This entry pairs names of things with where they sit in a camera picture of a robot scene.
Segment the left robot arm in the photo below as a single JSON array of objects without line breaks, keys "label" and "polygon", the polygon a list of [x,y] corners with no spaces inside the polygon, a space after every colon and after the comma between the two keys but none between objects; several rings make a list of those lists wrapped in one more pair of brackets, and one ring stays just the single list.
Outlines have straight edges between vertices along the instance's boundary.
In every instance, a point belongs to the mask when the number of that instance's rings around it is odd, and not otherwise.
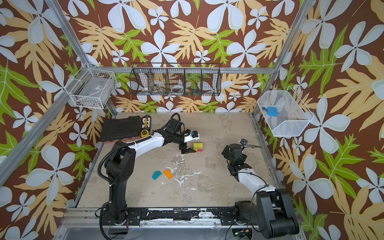
[{"label": "left robot arm", "polygon": [[135,161],[141,155],[167,144],[179,145],[181,153],[194,153],[187,143],[200,139],[198,131],[184,129],[179,114],[173,114],[161,128],[149,136],[130,143],[119,141],[101,160],[97,172],[109,184],[109,199],[100,209],[100,225],[123,225],[127,220],[126,189]]}]

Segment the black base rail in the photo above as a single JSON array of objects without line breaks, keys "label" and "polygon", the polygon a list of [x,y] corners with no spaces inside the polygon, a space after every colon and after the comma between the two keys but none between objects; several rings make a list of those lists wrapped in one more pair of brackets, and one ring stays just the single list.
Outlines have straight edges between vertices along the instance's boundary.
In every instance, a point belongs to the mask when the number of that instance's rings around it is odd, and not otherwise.
[{"label": "black base rail", "polygon": [[207,208],[125,208],[116,215],[107,208],[96,216],[104,226],[144,226],[145,224],[213,224],[229,226],[237,220],[237,207]]}]

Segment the blue object in basket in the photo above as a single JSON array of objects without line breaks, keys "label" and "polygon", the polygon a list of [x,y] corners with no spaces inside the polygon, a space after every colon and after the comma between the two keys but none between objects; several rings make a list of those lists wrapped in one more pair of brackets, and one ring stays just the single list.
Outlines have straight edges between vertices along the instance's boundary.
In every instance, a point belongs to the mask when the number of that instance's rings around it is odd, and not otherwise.
[{"label": "blue object in basket", "polygon": [[270,117],[277,117],[279,114],[276,107],[262,107],[262,110]]}]

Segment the black and red tool case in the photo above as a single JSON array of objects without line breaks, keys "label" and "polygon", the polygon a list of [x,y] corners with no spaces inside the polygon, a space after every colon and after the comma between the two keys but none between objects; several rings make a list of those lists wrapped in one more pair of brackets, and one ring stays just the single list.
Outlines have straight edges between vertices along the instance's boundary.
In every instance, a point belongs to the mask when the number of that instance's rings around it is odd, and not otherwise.
[{"label": "black and red tool case", "polygon": [[107,120],[103,124],[100,141],[105,143],[139,139],[141,126],[140,116]]}]

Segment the yellow tape measure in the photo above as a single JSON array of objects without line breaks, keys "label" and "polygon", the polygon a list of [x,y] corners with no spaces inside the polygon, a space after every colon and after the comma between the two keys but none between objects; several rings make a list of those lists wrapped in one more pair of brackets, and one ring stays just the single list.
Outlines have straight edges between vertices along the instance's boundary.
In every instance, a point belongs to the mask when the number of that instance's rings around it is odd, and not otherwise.
[{"label": "yellow tape measure", "polygon": [[145,130],[141,131],[141,138],[146,138],[148,136],[150,136],[150,131],[149,130],[145,129]]}]

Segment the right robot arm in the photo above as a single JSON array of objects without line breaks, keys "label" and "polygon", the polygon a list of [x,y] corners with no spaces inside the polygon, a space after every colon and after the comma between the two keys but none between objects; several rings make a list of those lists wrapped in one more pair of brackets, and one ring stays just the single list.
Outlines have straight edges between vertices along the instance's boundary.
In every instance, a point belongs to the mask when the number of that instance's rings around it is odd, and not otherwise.
[{"label": "right robot arm", "polygon": [[265,239],[297,235],[300,227],[290,194],[268,184],[246,164],[244,149],[256,147],[238,143],[227,145],[222,151],[230,175],[253,194],[250,201],[235,203],[237,219],[258,227],[257,232]]}]

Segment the orange wood block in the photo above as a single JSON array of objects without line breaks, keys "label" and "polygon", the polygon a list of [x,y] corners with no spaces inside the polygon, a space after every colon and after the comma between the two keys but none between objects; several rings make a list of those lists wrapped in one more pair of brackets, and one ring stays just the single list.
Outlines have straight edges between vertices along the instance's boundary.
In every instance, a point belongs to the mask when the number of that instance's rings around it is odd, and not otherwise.
[{"label": "orange wood block", "polygon": [[166,175],[166,177],[168,179],[171,179],[173,177],[173,174],[172,174],[172,172],[169,169],[165,169],[164,170],[164,174]]}]

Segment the teal wood block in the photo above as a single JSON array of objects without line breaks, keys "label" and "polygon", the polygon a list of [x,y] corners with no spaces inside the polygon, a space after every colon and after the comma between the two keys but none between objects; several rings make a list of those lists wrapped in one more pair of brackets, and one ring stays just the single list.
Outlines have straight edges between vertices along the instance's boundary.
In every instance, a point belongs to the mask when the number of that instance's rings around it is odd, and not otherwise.
[{"label": "teal wood block", "polygon": [[161,171],[155,171],[152,175],[152,179],[155,181],[162,175]]}]

